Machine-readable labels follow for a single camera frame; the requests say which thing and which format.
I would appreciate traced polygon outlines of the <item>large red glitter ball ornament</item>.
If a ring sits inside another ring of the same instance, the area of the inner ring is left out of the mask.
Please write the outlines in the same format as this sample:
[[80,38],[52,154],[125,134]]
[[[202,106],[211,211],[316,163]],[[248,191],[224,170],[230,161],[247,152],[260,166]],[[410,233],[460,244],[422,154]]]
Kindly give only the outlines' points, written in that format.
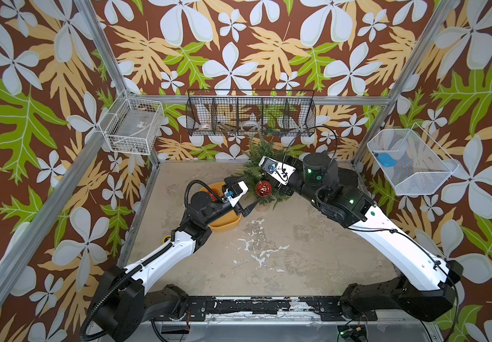
[[268,180],[260,180],[255,186],[255,193],[260,198],[269,197],[272,194],[272,185]]

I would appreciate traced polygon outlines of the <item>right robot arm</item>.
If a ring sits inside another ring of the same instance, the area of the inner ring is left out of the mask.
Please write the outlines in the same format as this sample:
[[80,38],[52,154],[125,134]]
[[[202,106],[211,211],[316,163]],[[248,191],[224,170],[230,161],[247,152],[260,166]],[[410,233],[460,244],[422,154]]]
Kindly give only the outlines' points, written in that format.
[[395,266],[398,276],[389,281],[347,286],[340,299],[346,316],[390,309],[430,322],[458,304],[462,266],[429,252],[397,227],[360,188],[353,170],[339,167],[325,153],[303,160],[287,156],[264,170],[274,178],[278,191],[300,195]]

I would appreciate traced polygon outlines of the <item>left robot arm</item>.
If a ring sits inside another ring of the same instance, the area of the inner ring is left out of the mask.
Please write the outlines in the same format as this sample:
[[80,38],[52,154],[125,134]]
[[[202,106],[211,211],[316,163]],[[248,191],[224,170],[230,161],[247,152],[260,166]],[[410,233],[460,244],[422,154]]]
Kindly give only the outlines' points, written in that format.
[[81,341],[95,341],[103,336],[125,341],[143,322],[152,320],[158,310],[178,307],[185,294],[176,287],[173,296],[165,296],[159,303],[153,302],[149,290],[165,273],[207,242],[212,234],[210,224],[230,212],[247,216],[256,206],[240,204],[248,191],[241,177],[227,177],[222,195],[200,180],[189,182],[186,191],[193,185],[201,185],[203,190],[184,195],[183,218],[168,241],[138,261],[125,267],[113,266],[103,274],[79,331]]

